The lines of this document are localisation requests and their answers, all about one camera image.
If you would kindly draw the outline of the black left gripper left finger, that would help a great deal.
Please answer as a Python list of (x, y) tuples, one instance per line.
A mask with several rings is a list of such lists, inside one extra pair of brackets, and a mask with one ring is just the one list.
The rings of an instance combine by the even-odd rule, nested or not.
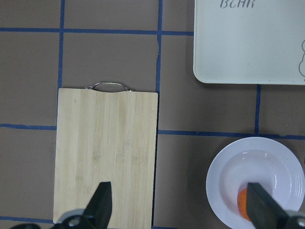
[(90, 199), (83, 214), (89, 229), (106, 229), (112, 215), (111, 182), (101, 182)]

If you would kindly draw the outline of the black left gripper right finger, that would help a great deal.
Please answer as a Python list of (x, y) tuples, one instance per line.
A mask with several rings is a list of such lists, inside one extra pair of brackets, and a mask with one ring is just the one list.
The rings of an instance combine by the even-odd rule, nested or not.
[(283, 229), (288, 214), (259, 183), (247, 184), (246, 212), (256, 229)]

